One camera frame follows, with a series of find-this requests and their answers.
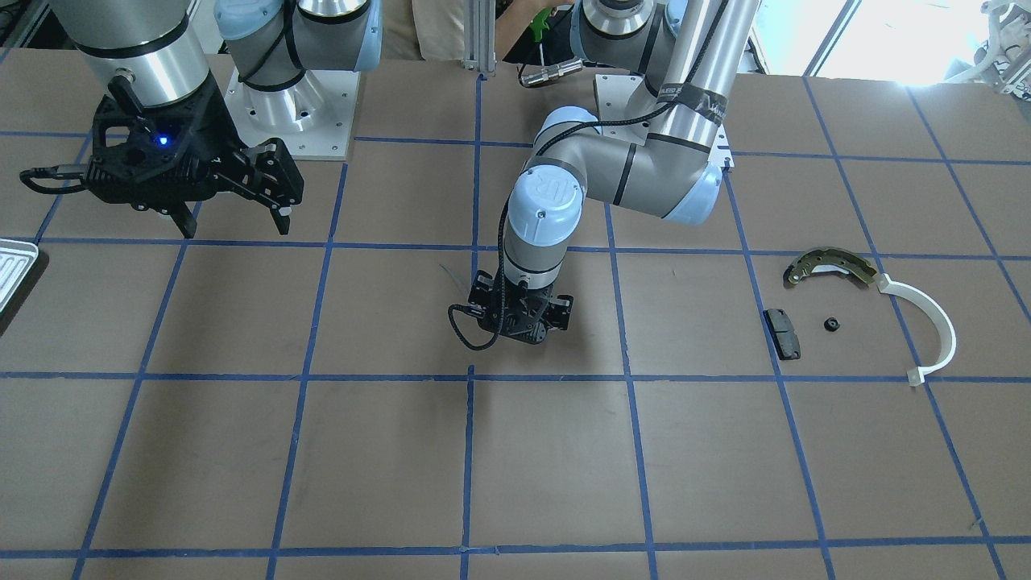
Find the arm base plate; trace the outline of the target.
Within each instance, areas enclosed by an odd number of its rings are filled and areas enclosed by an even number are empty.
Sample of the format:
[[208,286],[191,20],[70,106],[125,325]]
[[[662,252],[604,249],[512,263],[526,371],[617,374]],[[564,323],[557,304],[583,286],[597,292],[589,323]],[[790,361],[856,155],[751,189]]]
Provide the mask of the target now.
[[240,139],[257,147],[279,137],[295,160],[346,161],[363,74],[307,71],[297,86],[263,92],[233,78],[225,102]]
[[[597,117],[603,121],[619,121],[642,117],[660,104],[644,87],[644,77],[635,74],[616,74],[612,72],[598,73],[595,76],[595,100]],[[640,122],[634,126],[603,127],[604,135],[614,137],[622,142],[636,143],[642,146],[648,136],[648,130],[667,124],[670,113]],[[708,161],[719,168],[732,172],[735,160],[731,150],[727,132],[719,126],[712,131],[712,144]]]

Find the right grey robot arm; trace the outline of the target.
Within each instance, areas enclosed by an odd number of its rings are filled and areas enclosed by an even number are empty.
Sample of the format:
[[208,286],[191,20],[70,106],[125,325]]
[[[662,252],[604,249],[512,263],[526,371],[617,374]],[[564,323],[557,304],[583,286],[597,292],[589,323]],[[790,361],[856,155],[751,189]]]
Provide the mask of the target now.
[[303,199],[295,155],[345,157],[353,104],[342,78],[379,66],[379,1],[217,1],[232,55],[224,94],[190,29],[184,1],[54,1],[52,11],[106,95],[93,114],[87,162],[23,170],[69,180],[51,195],[164,214],[192,238],[191,204],[236,193],[269,210],[280,234]]

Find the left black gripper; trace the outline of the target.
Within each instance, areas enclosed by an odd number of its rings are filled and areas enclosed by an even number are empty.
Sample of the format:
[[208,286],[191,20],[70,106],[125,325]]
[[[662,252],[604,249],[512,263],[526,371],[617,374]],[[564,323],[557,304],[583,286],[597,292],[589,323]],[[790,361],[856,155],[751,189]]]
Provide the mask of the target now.
[[528,289],[485,271],[476,274],[469,293],[471,315],[483,330],[499,329],[505,338],[531,345],[541,344],[553,328],[567,330],[572,305],[571,295],[555,295],[552,285]]

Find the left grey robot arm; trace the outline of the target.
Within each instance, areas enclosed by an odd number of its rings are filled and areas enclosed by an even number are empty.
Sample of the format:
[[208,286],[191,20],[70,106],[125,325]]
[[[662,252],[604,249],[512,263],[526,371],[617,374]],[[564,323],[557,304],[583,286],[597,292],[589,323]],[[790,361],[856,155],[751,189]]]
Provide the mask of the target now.
[[548,114],[498,224],[498,268],[479,271],[467,304],[494,338],[540,344],[566,329],[573,298],[555,293],[571,235],[592,198],[697,225],[710,216],[724,169],[717,137],[758,1],[578,1],[571,52],[640,79],[602,120],[578,106]]

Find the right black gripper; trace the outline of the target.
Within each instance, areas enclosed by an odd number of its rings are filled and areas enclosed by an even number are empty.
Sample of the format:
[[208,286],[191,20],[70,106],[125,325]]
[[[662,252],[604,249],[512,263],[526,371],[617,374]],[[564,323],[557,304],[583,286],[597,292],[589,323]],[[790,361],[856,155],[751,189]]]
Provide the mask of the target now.
[[147,109],[132,82],[113,77],[93,115],[85,187],[106,203],[155,209],[176,224],[182,238],[193,239],[197,220],[187,203],[206,201],[217,190],[261,203],[287,235],[304,179],[279,137],[246,148],[217,78]]

